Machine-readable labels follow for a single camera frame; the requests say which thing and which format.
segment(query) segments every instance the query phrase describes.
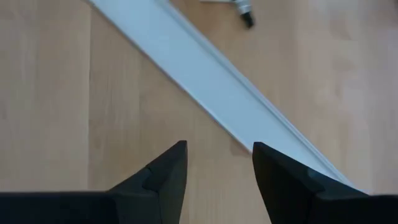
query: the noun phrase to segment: wooden floor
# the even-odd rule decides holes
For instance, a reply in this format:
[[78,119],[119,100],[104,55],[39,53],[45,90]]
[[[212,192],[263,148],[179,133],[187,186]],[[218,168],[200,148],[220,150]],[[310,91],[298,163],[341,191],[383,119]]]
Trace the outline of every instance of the wooden floor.
[[395,0],[171,0],[354,184],[398,193]]
[[[173,3],[358,187],[398,193],[393,0]],[[269,223],[251,158],[84,1],[0,0],[0,190],[107,189],[188,140],[182,223]]]

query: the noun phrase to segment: wood grain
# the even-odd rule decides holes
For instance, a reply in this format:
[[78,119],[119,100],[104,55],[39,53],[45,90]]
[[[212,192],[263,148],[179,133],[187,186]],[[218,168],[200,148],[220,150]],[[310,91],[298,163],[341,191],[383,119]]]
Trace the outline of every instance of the wood grain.
[[354,184],[398,193],[393,0],[171,0]]
[[87,189],[90,8],[0,1],[0,190]]
[[269,223],[245,149],[97,12],[92,25],[90,188],[112,187],[185,139],[181,223]]

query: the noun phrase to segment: white trim strip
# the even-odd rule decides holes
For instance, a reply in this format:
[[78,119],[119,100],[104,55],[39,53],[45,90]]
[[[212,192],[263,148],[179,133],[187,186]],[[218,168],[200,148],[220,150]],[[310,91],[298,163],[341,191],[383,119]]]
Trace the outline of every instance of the white trim strip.
[[90,1],[249,151],[262,141],[352,186],[169,2]]

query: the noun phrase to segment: white baseboard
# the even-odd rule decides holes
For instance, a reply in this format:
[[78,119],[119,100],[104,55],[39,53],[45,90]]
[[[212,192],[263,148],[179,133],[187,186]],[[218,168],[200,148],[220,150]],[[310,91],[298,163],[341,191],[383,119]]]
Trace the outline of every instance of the white baseboard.
[[168,1],[90,1],[249,151],[264,142],[352,186]]

